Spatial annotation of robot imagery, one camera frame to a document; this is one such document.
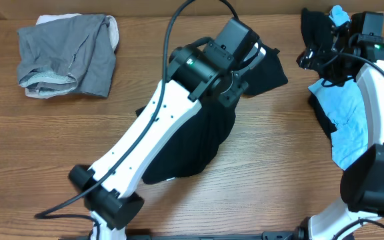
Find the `black t-shirt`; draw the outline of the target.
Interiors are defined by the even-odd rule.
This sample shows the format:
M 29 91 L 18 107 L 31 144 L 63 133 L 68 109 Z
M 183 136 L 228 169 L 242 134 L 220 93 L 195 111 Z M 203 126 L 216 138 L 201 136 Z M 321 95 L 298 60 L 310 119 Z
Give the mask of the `black t-shirt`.
M 249 87 L 244 94 L 256 96 L 288 83 L 278 54 L 263 46 L 264 58 L 245 74 Z M 202 172 L 216 156 L 235 123 L 235 108 L 215 101 L 204 104 L 168 140 L 142 176 L 144 183 L 156 184 L 171 178 L 190 177 Z

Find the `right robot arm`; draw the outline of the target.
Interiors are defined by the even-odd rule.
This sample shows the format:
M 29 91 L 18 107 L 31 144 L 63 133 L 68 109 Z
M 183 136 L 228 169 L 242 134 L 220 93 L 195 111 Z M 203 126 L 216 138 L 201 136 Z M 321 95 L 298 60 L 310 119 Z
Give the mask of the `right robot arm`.
M 306 49 L 297 63 L 319 74 L 310 86 L 312 105 L 343 176 L 339 198 L 305 218 L 294 239 L 348 239 L 384 218 L 383 20 L 370 11 L 301 12 Z

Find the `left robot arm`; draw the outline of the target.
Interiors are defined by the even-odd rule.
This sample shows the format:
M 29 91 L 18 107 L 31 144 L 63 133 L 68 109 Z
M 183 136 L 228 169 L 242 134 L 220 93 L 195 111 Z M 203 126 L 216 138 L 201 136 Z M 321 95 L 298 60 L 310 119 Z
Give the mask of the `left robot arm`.
M 241 76 L 262 56 L 260 48 L 258 34 L 232 18 L 215 39 L 172 52 L 167 80 L 124 136 L 90 167 L 76 165 L 69 173 L 94 222 L 90 239 L 126 238 L 126 225 L 144 204 L 135 190 L 150 163 L 203 104 L 233 108 L 248 87 Z

